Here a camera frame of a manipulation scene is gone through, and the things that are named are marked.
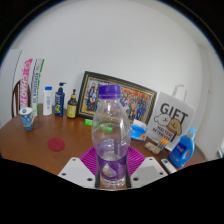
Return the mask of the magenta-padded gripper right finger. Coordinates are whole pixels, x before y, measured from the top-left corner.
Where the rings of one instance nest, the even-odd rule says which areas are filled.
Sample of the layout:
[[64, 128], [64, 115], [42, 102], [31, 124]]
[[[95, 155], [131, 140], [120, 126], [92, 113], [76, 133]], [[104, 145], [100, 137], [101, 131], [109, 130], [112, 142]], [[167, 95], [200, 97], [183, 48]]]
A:
[[128, 149], [126, 176], [128, 188], [140, 188], [166, 176], [166, 171], [154, 157], [145, 157], [132, 147]]

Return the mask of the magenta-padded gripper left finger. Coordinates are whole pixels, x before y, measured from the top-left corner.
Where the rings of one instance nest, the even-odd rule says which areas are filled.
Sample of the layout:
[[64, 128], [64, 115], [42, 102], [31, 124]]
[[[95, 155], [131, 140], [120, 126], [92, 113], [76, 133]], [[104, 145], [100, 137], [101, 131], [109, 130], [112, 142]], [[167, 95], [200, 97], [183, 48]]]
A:
[[94, 188], [98, 173], [95, 148], [88, 149], [80, 158], [71, 157], [58, 176], [84, 188]]

